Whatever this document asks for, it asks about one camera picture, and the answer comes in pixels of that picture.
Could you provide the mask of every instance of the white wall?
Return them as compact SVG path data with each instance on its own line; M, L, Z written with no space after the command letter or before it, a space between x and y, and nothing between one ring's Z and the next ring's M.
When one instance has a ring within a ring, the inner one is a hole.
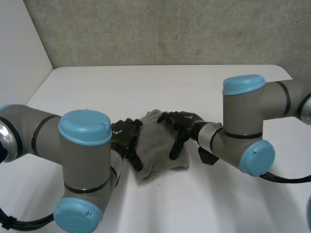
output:
M0 0L0 106L27 103L53 70L22 0Z

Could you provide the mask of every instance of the gray sock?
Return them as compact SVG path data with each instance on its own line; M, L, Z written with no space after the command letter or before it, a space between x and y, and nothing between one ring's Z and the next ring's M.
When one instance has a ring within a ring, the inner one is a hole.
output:
M139 183L153 180L161 172L171 168L189 168L189 156L185 147L177 159L169 159L169 154L176 140L176 132L166 124L158 124L156 120L162 112L155 109L148 112L141 121L139 140L136 152L143 164L140 172L134 171Z

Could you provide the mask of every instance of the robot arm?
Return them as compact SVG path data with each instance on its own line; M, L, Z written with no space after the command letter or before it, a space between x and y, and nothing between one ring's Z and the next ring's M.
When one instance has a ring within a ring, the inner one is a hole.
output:
M119 138L122 145L136 135L137 127ZM4 106L0 142L7 151L5 162L31 153L62 165L65 192L53 213L59 227L70 233L97 228L128 152L116 149L118 139L105 114L78 110L60 117L24 105Z
M206 164L220 158L251 176L263 175L275 158L273 146L262 139L263 121L297 117L311 125L311 89L301 80L265 83L260 75L232 77L224 81L223 97L223 126L193 113L159 118L196 140Z

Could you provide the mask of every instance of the black cable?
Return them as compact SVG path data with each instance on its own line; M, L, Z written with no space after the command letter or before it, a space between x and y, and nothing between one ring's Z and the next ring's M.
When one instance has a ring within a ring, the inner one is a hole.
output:
M0 164L5 160L7 155L8 151L3 148L0 143ZM44 227L52 221L54 221L53 214L50 214L44 218L35 221L17 221L16 218L6 215L5 212L0 208L0 223L2 224L2 227L7 230L14 229L21 232L34 231Z
M270 172L266 172L265 174L259 176L267 181L275 182L275 183L307 183L311 182L311 175L298 178L298 179L287 179L280 176L276 176Z

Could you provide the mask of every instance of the gray fabric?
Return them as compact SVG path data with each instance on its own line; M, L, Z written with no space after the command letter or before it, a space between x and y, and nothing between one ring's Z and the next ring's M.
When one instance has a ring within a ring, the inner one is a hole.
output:
M134 171L138 183L149 182L171 168L189 168L186 145L176 160L169 159L176 132L165 123L156 122L161 114L160 110L155 109L141 119L143 126L136 152L141 159L143 169L140 172Z

